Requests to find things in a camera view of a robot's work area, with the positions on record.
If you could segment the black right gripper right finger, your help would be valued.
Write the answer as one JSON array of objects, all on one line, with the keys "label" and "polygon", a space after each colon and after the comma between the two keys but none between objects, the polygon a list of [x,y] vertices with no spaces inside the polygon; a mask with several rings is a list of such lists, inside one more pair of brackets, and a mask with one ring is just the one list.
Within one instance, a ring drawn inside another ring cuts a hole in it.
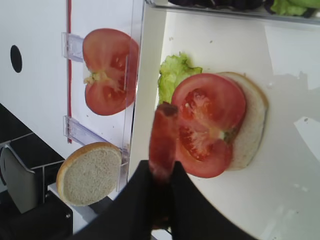
[{"label": "black right gripper right finger", "polygon": [[220,213],[198,190],[177,161],[170,179],[174,240],[254,240]]}]

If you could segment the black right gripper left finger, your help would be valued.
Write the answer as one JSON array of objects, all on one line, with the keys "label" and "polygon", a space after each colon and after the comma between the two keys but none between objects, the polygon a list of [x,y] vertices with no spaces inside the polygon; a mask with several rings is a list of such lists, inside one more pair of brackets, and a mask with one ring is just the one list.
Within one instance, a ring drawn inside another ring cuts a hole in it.
[{"label": "black right gripper left finger", "polygon": [[72,236],[74,240],[149,240],[152,230],[172,223],[171,193],[158,186],[142,160],[133,176],[110,206]]}]

